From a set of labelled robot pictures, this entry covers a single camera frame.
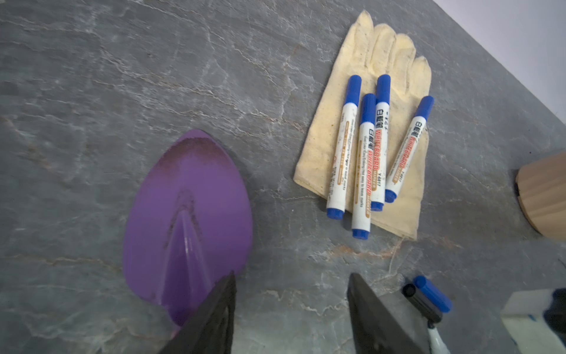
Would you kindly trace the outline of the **white marker pen three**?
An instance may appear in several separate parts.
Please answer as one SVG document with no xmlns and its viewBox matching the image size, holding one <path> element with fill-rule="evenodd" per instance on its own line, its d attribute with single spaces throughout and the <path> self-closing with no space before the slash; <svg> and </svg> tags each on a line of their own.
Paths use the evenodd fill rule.
<svg viewBox="0 0 566 354">
<path fill-rule="evenodd" d="M 381 75 L 377 79 L 376 94 L 371 210 L 381 212 L 386 202 L 389 113 L 391 101 L 391 77 L 389 75 Z"/>
</svg>

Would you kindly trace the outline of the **white marker pen two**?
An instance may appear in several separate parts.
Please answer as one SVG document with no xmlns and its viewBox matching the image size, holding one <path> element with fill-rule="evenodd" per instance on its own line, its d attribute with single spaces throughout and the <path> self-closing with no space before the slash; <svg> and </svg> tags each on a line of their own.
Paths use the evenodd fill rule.
<svg viewBox="0 0 566 354">
<path fill-rule="evenodd" d="M 358 130 L 352 236 L 360 240 L 367 240 L 371 230 L 371 179 L 374 160 L 376 100 L 375 94 L 366 94 L 363 97 L 361 123 Z"/>
</svg>

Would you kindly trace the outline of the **blue pen cap five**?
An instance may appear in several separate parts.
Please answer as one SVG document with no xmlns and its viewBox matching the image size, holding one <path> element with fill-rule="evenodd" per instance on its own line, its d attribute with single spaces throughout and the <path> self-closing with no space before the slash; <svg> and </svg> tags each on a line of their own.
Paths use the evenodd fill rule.
<svg viewBox="0 0 566 354">
<path fill-rule="evenodd" d="M 443 314 L 452 311 L 452 301 L 427 277 L 423 275 L 417 276 L 414 278 L 413 283 Z"/>
</svg>

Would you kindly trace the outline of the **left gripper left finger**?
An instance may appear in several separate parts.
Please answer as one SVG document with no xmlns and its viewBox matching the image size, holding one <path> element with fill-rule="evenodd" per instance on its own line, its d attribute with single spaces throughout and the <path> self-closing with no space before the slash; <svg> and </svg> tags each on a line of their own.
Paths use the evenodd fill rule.
<svg viewBox="0 0 566 354">
<path fill-rule="evenodd" d="M 234 338 L 236 293 L 234 273 L 221 278 L 196 313 L 161 352 L 230 354 Z"/>
</svg>

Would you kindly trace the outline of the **white marker pen one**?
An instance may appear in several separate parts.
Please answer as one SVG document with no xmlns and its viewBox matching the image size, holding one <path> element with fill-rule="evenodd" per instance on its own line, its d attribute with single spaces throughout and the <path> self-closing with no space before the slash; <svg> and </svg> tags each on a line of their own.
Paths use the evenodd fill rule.
<svg viewBox="0 0 566 354">
<path fill-rule="evenodd" d="M 362 78 L 359 75 L 352 75 L 349 78 L 345 102 L 341 111 L 327 199 L 327 217 L 334 220 L 341 220 L 346 211 L 346 192 L 361 85 Z"/>
</svg>

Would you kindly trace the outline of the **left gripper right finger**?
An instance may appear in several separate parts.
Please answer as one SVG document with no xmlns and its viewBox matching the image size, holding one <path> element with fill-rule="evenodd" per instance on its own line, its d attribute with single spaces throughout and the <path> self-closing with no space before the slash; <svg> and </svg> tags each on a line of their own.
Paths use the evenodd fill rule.
<svg viewBox="0 0 566 354">
<path fill-rule="evenodd" d="M 377 296 L 352 273 L 346 294 L 356 353 L 427 352 L 425 319 L 400 291 Z"/>
</svg>

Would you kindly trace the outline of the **white marker pen four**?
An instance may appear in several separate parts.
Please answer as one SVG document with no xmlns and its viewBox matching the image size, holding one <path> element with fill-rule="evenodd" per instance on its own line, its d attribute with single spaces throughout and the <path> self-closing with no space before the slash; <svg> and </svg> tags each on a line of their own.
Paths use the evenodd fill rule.
<svg viewBox="0 0 566 354">
<path fill-rule="evenodd" d="M 423 97 L 420 101 L 415 116 L 408 126 L 393 167 L 387 176 L 385 192 L 386 203 L 394 203 L 402 189 L 434 103 L 435 99 L 432 96 Z"/>
</svg>

